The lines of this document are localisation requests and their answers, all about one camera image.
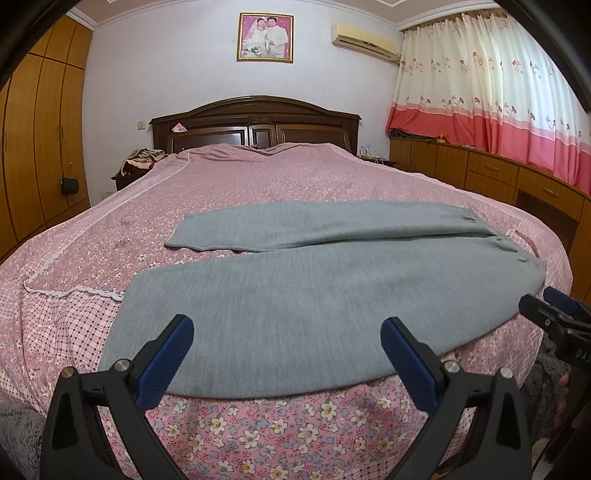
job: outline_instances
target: dark wooden headboard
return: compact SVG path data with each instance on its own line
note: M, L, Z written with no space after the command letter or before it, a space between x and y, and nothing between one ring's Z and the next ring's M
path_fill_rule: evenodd
M150 125L154 148L166 153L220 143L268 148L308 142L332 143L356 154L360 120L359 115L332 112L300 100L255 95L161 116ZM178 123L187 132L174 133Z

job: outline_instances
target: white wall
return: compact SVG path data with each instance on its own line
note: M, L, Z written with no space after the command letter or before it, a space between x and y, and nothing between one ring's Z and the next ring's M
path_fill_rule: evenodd
M294 63L236 62L240 12L294 15ZM331 44L345 23L394 40L385 22L319 2L195 0L137 13L93 35L83 96L86 176L93 205L134 148L151 147L154 117L242 95L278 95L357 113L359 145L388 155L384 133L398 67Z

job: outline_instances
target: white suit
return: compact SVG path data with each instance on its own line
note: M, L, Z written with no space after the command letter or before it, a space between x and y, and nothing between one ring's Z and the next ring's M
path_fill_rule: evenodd
M269 45L269 56L276 59L284 59L285 45L289 42L285 28L279 25L268 27L267 38L273 42L273 45Z

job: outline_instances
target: groom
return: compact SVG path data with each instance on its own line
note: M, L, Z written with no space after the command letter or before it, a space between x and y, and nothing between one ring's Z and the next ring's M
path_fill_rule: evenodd
M276 17L267 18L267 38L269 39L269 56L273 59L285 58L285 45L289 42L285 28L277 25Z

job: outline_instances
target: curtain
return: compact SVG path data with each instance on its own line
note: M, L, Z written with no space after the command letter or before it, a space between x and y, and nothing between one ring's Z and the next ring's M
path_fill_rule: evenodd
M589 117L540 45L502 13L405 32L394 128L443 134L591 192Z

